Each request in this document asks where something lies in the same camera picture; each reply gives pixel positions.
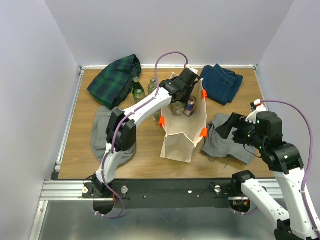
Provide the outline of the clear bottle back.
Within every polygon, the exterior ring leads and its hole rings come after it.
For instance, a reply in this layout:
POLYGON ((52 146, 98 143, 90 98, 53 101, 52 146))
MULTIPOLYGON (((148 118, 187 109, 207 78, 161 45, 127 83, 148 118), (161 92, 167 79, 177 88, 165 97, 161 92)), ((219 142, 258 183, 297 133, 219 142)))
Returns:
POLYGON ((185 110, 185 104, 182 102, 174 102, 171 104, 171 113, 173 116, 181 116, 184 113, 185 110))

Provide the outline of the clear bottle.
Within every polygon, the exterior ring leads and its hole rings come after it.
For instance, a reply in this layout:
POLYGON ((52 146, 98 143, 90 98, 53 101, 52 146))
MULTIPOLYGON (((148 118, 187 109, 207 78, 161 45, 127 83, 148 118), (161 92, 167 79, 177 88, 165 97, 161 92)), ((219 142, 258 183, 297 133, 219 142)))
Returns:
POLYGON ((133 91, 133 99, 135 104, 139 103, 146 97, 145 92, 143 89, 135 89, 133 91))
POLYGON ((185 104, 182 102, 174 102, 171 104, 171 113, 173 116, 181 116, 184 113, 185 110, 185 104))
POLYGON ((158 125, 159 124, 159 120, 161 118, 162 115, 162 109, 157 110, 153 115, 152 118, 154 120, 154 122, 158 125))
POLYGON ((152 92, 154 92, 157 89, 157 81, 155 78, 150 79, 150 83, 148 84, 148 94, 150 95, 152 92))

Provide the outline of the green Perrier bottle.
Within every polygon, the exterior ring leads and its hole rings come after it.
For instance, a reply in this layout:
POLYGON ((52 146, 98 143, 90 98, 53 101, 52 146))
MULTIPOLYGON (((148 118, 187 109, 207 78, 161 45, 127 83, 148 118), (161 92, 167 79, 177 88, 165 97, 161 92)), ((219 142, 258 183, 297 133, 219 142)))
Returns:
POLYGON ((133 96, 137 95, 138 91, 145 94, 145 90, 140 83, 140 78, 138 76, 136 76, 133 78, 133 91, 132 91, 133 96))

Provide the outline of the beige canvas tote bag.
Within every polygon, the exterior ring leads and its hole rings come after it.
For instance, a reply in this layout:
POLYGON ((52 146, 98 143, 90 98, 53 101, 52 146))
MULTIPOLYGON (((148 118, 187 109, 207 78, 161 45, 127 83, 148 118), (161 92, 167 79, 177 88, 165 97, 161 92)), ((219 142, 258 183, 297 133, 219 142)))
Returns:
POLYGON ((180 116, 173 115, 171 105, 161 109, 159 125, 165 131, 161 158, 190 163, 197 144, 208 136, 207 92, 202 83, 203 79, 195 85, 191 94, 196 98, 192 116, 184 113, 180 116))

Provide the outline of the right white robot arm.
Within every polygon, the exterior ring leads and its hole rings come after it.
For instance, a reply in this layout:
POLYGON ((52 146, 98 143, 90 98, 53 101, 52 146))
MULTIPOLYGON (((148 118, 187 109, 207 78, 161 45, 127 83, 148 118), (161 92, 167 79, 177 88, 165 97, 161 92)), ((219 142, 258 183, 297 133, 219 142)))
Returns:
POLYGON ((255 121, 233 113, 216 128, 223 139, 233 135, 240 145, 256 148, 264 163, 273 173, 282 192, 287 209, 283 209, 248 170, 232 175, 230 191, 245 195, 274 227, 278 240, 318 240, 320 231, 317 216, 305 184, 304 163, 297 147, 283 141, 282 120, 271 111, 254 114, 255 121))

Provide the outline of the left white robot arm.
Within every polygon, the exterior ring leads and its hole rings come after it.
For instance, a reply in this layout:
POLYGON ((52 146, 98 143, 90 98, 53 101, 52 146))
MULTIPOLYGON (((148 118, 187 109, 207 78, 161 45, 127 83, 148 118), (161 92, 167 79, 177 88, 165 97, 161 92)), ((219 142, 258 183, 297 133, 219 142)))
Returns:
POLYGON ((158 110, 172 103, 187 103, 199 81, 198 70, 186 67, 180 75, 163 80, 158 89, 132 107, 112 111, 106 128, 106 149, 99 169, 92 177, 93 191, 101 198, 111 191, 124 153, 137 141, 138 127, 158 110))

